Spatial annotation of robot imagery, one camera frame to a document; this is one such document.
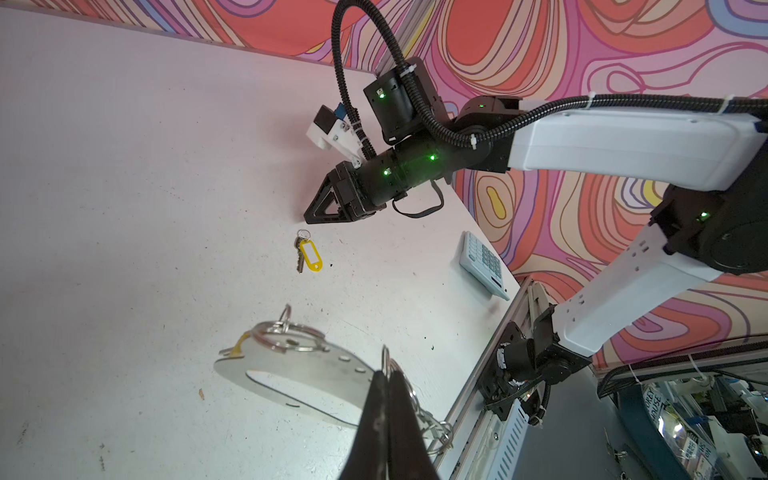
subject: light blue calculator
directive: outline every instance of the light blue calculator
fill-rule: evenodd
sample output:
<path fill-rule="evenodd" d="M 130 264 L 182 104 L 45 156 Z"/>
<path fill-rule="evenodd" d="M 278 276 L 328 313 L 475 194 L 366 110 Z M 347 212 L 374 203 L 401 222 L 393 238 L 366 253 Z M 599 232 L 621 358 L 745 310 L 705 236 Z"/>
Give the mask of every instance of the light blue calculator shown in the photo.
<path fill-rule="evenodd" d="M 494 295 L 509 300 L 504 291 L 502 262 L 496 252 L 491 252 L 477 237 L 464 232 L 464 250 L 459 263 Z"/>

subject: key tag label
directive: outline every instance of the key tag label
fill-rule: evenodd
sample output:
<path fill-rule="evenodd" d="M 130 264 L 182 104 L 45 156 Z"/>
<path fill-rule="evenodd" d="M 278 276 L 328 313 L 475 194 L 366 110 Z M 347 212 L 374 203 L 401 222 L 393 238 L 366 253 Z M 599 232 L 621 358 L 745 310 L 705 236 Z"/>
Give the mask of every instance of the key tag label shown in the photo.
<path fill-rule="evenodd" d="M 312 240 L 302 240 L 299 248 L 310 270 L 319 272 L 323 269 L 323 259 L 320 258 L 320 253 L 317 251 L 317 247 L 315 247 L 315 243 Z"/>

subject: white table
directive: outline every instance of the white table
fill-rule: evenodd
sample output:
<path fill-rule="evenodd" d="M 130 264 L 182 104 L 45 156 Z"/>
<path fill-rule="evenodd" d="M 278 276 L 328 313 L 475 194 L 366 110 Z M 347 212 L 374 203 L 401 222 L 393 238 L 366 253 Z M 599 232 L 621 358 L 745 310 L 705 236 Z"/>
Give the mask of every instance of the white table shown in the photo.
<path fill-rule="evenodd" d="M 310 226 L 325 267 L 296 272 L 337 101 L 326 66 L 0 8 L 0 477 L 336 478 L 354 431 L 213 371 L 285 303 L 373 366 L 386 343 L 443 418 L 508 302 L 459 266 L 482 234 L 445 185 L 422 220 Z"/>

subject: silver key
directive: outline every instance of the silver key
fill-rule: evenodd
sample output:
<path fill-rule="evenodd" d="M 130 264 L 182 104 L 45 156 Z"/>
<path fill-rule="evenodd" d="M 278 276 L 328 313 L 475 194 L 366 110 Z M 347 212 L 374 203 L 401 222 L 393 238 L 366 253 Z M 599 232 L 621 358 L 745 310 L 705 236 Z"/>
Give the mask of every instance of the silver key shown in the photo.
<path fill-rule="evenodd" d="M 296 248 L 296 251 L 299 252 L 299 265 L 296 267 L 296 271 L 299 273 L 304 271 L 304 254 L 301 253 L 301 249 L 299 248 L 299 245 L 303 240 L 302 237 L 296 237 L 296 241 L 293 242 L 293 246 Z"/>

